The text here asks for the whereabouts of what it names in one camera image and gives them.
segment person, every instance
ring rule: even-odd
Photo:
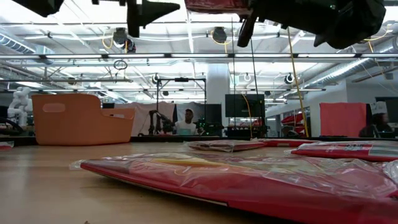
[[[177,121],[175,123],[175,129],[178,135],[197,135],[197,126],[192,122],[193,110],[185,110],[185,119],[183,121]]]
[[[386,113],[377,113],[372,116],[372,124],[359,132],[361,138],[381,138],[380,133],[391,133],[392,128],[387,124]]]

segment white humanoid robot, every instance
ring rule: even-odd
[[[32,112],[32,99],[29,99],[30,88],[29,87],[18,87],[17,91],[14,92],[14,99],[8,107],[7,113],[8,118],[14,122],[17,122],[20,127],[26,126],[27,112]]]

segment yellow cable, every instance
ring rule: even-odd
[[[388,33],[387,33],[387,30],[386,30],[386,32],[382,35],[382,36],[380,36],[380,37],[376,37],[376,38],[374,38],[374,39],[364,39],[364,40],[366,40],[366,41],[374,41],[374,40],[378,40],[378,39],[380,39],[380,38],[383,38],[383,37],[385,37],[386,35],[387,35]]]
[[[250,139],[253,138],[253,133],[251,131],[251,113],[250,113],[250,106],[249,106],[249,102],[248,99],[242,94],[244,100],[246,101],[246,104],[248,105],[248,110],[249,110],[249,117],[250,117]]]
[[[292,41],[291,41],[291,39],[290,39],[290,29],[289,29],[289,27],[287,28],[287,36],[289,37],[290,56],[292,57],[292,65],[293,65],[294,80],[295,80],[296,87],[297,87],[298,99],[300,100],[301,112],[302,112],[302,114],[303,114],[305,135],[306,135],[306,137],[308,138],[309,136],[308,136],[308,127],[307,127],[307,117],[306,117],[305,111],[304,111],[303,99],[302,99],[302,97],[301,97],[299,82],[297,81],[296,68],[295,68],[295,66],[294,66],[293,46],[292,46]]]
[[[105,47],[106,49],[111,49],[111,48],[112,48],[112,45],[113,45],[113,36],[112,36],[112,39],[111,39],[111,45],[110,45],[110,46],[107,46],[107,45],[105,44],[105,39],[104,39],[104,38],[102,38],[102,45],[104,45],[104,47]]]
[[[227,53],[226,46],[227,46],[228,44],[230,44],[230,43],[232,42],[232,40],[229,41],[228,43],[225,42],[225,43],[221,44],[221,43],[219,43],[219,42],[217,42],[217,41],[214,40],[213,34],[214,34],[214,31],[212,30],[212,31],[210,32],[210,35],[211,35],[211,39],[213,40],[213,42],[216,43],[216,44],[224,45],[225,53]]]

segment red panel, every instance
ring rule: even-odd
[[[185,0],[187,9],[202,13],[239,13],[248,9],[243,0]]]
[[[321,135],[358,137],[366,126],[365,103],[320,103]]]
[[[397,195],[396,184],[382,165],[361,160],[157,153],[90,160],[81,168],[304,223],[398,220],[398,203],[391,198]]]

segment wooden table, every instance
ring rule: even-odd
[[[286,149],[264,148],[234,155],[277,157],[284,156]],[[186,149],[182,143],[131,143],[22,146],[0,152],[0,223],[280,223],[275,218],[154,192],[68,167],[80,159],[176,151]]]

